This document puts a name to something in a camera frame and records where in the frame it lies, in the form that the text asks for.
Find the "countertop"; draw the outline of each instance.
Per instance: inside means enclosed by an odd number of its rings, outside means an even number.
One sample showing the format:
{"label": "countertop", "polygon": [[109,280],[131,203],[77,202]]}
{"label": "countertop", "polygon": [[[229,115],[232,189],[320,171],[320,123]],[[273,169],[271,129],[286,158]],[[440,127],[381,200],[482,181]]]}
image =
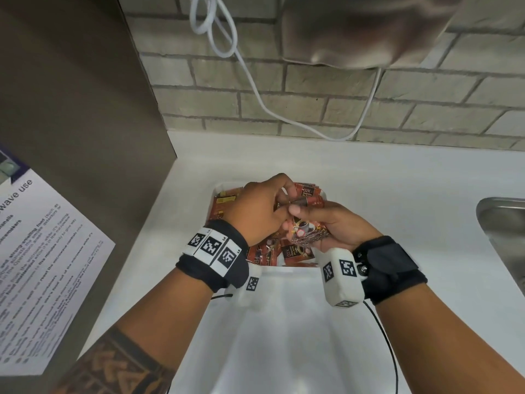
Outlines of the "countertop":
{"label": "countertop", "polygon": [[[525,198],[525,152],[170,132],[178,159],[83,352],[175,265],[213,189],[278,172],[395,238],[430,287],[525,375],[525,298],[476,219],[483,198]],[[267,268],[248,308],[211,302],[175,377],[180,393],[393,393],[364,305],[331,308],[316,268]],[[400,373],[399,392],[409,393]]]}

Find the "white power cord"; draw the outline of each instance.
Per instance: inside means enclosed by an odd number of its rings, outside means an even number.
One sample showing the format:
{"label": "white power cord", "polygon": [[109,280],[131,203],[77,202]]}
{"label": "white power cord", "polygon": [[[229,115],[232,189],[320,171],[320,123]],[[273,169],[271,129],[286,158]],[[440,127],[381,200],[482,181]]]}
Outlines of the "white power cord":
{"label": "white power cord", "polygon": [[[226,8],[226,5],[224,5],[222,0],[205,0],[207,5],[207,14],[204,21],[199,25],[197,22],[197,6],[199,5],[199,0],[191,0],[191,6],[189,8],[189,24],[195,34],[208,34],[208,41],[209,45],[212,47],[213,51],[221,58],[229,58],[232,55],[235,55],[237,59],[239,60],[239,63],[241,67],[243,68],[244,72],[246,73],[246,77],[248,78],[248,81],[250,82],[250,85],[252,86],[253,93],[257,97],[257,100],[259,101],[259,105],[261,108],[268,113],[270,116],[273,116],[274,118],[279,119],[282,122],[295,125],[297,127],[301,127],[305,130],[310,130],[313,133],[316,133],[318,136],[329,140],[329,141],[346,141],[354,137],[354,135],[357,134],[359,129],[361,128],[361,125],[363,124],[363,121],[366,117],[366,114],[370,108],[370,105],[372,104],[372,100],[374,99],[375,93],[377,91],[377,87],[379,86],[379,82],[381,80],[381,73],[382,69],[377,68],[377,72],[375,74],[374,83],[372,85],[372,89],[370,90],[370,95],[368,99],[366,100],[366,104],[364,105],[363,112],[361,113],[361,117],[358,120],[358,123],[355,125],[355,128],[352,130],[350,134],[343,138],[331,138],[327,135],[324,135],[323,133],[317,131],[316,129],[310,127],[309,125],[305,125],[299,122],[296,122],[294,120],[290,120],[288,118],[285,118],[283,116],[279,116],[277,113],[272,112],[268,108],[266,108],[266,105],[264,105],[263,100],[261,99],[261,96],[259,94],[259,91],[257,90],[257,86],[255,85],[255,81],[253,81],[253,77],[250,74],[248,68],[246,67],[246,63],[244,62],[244,59],[242,55],[240,54],[237,43],[238,43],[238,37],[237,37],[237,28],[235,27],[235,23],[233,22],[232,15],[229,13],[228,9]],[[220,10],[223,12],[224,18],[226,19],[226,22],[228,22],[230,31],[232,32],[232,35],[230,36],[220,20],[217,18],[217,7],[220,8]],[[212,26],[213,22],[217,24],[220,31],[226,37],[226,39],[230,42],[231,46],[228,51],[224,52],[221,51],[219,48],[217,48],[217,45],[215,45],[215,40],[213,38],[213,32],[212,32]]]}

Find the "tattooed forearm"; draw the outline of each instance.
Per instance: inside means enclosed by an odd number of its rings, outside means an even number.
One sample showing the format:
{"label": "tattooed forearm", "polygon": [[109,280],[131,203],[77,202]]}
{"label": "tattooed forearm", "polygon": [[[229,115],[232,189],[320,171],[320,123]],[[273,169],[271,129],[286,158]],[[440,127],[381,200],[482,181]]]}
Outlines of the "tattooed forearm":
{"label": "tattooed forearm", "polygon": [[62,378],[52,394],[165,394],[167,369],[112,327]]}

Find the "stainless steel sink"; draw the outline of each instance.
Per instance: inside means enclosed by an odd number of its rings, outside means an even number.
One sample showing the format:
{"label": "stainless steel sink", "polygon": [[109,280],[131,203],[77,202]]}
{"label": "stainless steel sink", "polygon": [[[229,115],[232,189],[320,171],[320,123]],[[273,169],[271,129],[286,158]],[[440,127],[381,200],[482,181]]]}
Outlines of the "stainless steel sink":
{"label": "stainless steel sink", "polygon": [[525,295],[525,199],[486,198],[476,207],[479,224]]}

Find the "black wristband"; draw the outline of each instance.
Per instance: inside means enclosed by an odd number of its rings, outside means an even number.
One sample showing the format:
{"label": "black wristband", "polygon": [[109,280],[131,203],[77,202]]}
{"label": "black wristband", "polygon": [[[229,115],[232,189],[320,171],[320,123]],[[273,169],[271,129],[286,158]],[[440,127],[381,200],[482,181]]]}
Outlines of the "black wristband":
{"label": "black wristband", "polygon": [[363,281],[366,298],[374,305],[412,286],[427,283],[426,276],[416,263],[389,236],[381,236],[364,242],[353,251],[357,263],[368,268]]}
{"label": "black wristband", "polygon": [[[208,239],[210,231],[222,238]],[[246,240],[231,224],[224,220],[212,220],[191,239],[176,267],[188,276],[203,281],[213,292],[229,284],[240,288],[249,275],[246,261],[248,249]]]}

